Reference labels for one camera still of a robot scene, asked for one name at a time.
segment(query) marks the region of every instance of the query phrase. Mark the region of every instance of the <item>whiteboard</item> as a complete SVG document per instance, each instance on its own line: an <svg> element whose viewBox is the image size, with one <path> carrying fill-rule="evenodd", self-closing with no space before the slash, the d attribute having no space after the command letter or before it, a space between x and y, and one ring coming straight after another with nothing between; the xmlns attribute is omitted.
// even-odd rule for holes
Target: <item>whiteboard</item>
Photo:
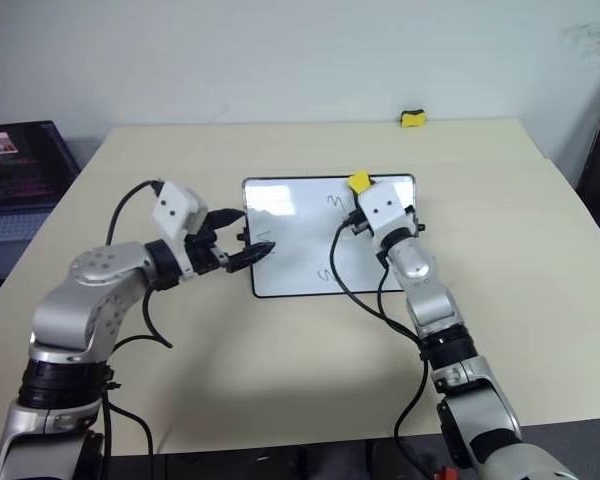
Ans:
<svg viewBox="0 0 600 480"><path fill-rule="evenodd" d="M404 208L415 203L413 176L379 175L392 182ZM342 293L329 267L329 249L336 229L355 209L347 177L248 178L243 183L248 237L251 243L276 246L251 267L257 297ZM384 273L367 230L345 229L336 247L335 264L353 292L373 292ZM389 275L385 291L400 290Z"/></svg>

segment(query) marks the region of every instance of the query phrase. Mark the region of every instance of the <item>table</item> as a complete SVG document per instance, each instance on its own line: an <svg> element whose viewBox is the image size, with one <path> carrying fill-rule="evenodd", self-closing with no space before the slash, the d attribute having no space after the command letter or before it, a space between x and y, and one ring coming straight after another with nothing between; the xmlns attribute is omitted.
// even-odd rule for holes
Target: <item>table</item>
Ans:
<svg viewBox="0 0 600 480"><path fill-rule="evenodd" d="M71 260L104 242L111 212L160 176L211 208L241 207L245 177L411 172L421 239L439 262L480 353L523 424L600 417L600 231L513 119L392 124L124 127L112 130L0 290L0 434L27 360L36 304ZM134 197L114 241L157 238L154 199ZM241 226L219 245L239 248ZM367 302L371 295L363 295ZM389 294L391 315L406 318ZM154 295L167 350L136 342L111 358L115 403L144 417L159 452L388 436L416 389L408 342L344 296L256 299L246 271L216 271ZM132 309L121 337L143 331ZM404 434L439 431L428 386ZM141 454L114 417L116 455Z"/></svg>

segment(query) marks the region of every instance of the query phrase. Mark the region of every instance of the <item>yellow sponge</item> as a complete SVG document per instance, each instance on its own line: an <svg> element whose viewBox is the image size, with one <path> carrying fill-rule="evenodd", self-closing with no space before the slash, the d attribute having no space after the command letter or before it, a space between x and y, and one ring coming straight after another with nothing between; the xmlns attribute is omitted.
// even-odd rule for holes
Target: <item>yellow sponge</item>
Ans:
<svg viewBox="0 0 600 480"><path fill-rule="evenodd" d="M366 170L359 170L355 175L351 175L347 183L358 195L371 187L371 179Z"/></svg>
<svg viewBox="0 0 600 480"><path fill-rule="evenodd" d="M427 121L427 112L424 110L405 110L400 114L400 126L421 127Z"/></svg>

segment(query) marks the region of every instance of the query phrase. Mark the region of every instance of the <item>laptop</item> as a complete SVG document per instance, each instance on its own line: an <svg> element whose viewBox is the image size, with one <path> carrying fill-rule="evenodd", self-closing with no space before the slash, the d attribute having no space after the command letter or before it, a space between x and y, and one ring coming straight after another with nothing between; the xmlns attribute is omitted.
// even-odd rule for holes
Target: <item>laptop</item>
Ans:
<svg viewBox="0 0 600 480"><path fill-rule="evenodd" d="M0 279L79 172L53 122L0 125Z"/></svg>

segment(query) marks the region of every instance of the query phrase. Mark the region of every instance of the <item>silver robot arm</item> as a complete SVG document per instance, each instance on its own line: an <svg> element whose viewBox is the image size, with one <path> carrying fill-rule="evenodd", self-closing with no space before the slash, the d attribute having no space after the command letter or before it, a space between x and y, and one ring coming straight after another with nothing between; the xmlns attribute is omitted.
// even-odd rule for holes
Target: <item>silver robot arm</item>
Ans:
<svg viewBox="0 0 600 480"><path fill-rule="evenodd" d="M0 480L98 478L102 435L89 427L113 378L107 360L129 308L150 288L172 288L219 267L234 272L273 248L262 242L226 254L214 230L244 213L208 212L194 192L157 183L153 217L162 239L81 254L36 308L29 362L0 440Z"/></svg>
<svg viewBox="0 0 600 480"><path fill-rule="evenodd" d="M432 368L442 433L456 464L483 480L577 480L541 448L522 442L518 420L487 360L478 355L451 293L439 282L435 259L418 241L415 210L403 209L389 182L357 195L354 232L368 226L378 259L391 267Z"/></svg>

